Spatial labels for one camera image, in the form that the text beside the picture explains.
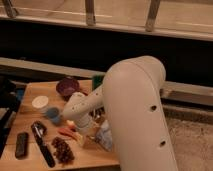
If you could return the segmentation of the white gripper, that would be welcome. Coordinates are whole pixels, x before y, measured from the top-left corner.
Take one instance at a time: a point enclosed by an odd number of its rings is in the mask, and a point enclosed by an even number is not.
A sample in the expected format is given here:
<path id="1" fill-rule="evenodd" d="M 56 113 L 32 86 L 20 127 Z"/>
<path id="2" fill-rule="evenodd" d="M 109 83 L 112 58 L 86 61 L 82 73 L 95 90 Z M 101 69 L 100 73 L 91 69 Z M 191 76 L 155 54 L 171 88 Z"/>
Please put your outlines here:
<path id="1" fill-rule="evenodd" d="M 97 132 L 97 124 L 93 120 L 76 121 L 76 130 L 80 133 L 76 134 L 78 144 L 83 147 L 86 141 L 84 136 L 94 136 Z"/>

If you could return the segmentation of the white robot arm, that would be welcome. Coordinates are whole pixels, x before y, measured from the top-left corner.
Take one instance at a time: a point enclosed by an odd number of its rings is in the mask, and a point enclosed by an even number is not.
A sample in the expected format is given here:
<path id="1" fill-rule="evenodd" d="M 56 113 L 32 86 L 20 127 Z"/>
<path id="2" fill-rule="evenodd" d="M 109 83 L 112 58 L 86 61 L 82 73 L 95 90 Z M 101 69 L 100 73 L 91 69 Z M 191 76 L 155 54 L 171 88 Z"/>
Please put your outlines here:
<path id="1" fill-rule="evenodd" d="M 160 99 L 163 64 L 151 56 L 120 61 L 103 83 L 62 116 L 86 124 L 86 114 L 102 107 L 122 171 L 178 171 Z"/>

